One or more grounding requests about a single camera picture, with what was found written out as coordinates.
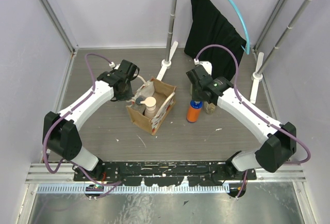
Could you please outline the clear amber liquid bottle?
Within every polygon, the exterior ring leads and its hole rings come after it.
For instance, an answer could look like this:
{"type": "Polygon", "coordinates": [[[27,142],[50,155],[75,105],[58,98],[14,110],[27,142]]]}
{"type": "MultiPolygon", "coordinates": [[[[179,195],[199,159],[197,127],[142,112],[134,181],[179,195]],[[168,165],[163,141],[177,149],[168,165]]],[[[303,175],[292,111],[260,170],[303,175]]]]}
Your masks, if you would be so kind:
{"type": "Polygon", "coordinates": [[[208,103],[207,101],[204,102],[204,110],[207,114],[212,115],[216,110],[216,105],[213,103],[208,103]]]}

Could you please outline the orange bottle blue cap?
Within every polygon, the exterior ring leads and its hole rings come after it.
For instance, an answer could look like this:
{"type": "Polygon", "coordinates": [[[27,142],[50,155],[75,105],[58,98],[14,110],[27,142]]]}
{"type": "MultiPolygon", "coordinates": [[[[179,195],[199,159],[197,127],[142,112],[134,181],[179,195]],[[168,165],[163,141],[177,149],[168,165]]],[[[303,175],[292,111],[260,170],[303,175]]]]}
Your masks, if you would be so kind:
{"type": "Polygon", "coordinates": [[[190,123],[197,122],[200,112],[202,110],[203,103],[199,101],[190,101],[190,105],[187,111],[186,119],[190,123]]]}

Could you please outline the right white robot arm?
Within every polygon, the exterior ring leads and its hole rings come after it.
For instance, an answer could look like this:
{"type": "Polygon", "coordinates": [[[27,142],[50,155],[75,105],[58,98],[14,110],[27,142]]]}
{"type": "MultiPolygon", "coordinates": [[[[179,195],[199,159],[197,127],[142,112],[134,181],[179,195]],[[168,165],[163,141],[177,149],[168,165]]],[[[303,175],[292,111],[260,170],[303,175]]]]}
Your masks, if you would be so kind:
{"type": "Polygon", "coordinates": [[[242,96],[224,77],[213,79],[199,65],[186,73],[192,84],[192,100],[208,102],[225,110],[242,123],[260,142],[258,149],[238,151],[225,162],[229,178],[239,179],[245,171],[262,168],[275,172],[296,152],[296,128],[281,124],[242,96]]]}

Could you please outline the beige pump dispenser bottle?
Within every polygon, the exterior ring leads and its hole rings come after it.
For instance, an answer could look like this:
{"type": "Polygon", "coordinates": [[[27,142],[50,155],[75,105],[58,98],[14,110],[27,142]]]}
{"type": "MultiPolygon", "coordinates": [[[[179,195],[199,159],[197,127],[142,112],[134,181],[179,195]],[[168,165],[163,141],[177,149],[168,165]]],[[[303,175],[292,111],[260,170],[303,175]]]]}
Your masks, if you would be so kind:
{"type": "Polygon", "coordinates": [[[156,99],[154,97],[147,97],[142,103],[146,105],[144,115],[152,119],[157,113],[156,99]]]}

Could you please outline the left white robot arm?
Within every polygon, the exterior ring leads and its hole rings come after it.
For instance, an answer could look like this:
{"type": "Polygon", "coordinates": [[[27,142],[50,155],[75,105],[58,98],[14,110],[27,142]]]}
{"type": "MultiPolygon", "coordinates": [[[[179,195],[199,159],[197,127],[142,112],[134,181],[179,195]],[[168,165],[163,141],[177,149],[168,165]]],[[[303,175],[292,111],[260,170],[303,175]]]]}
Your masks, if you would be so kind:
{"type": "Polygon", "coordinates": [[[50,111],[44,118],[43,153],[50,150],[72,163],[92,181],[105,172],[103,161],[88,151],[79,135],[83,124],[106,102],[128,101],[134,95],[131,82],[139,67],[127,60],[110,72],[92,77],[93,85],[78,100],[59,113],[50,111]]]}

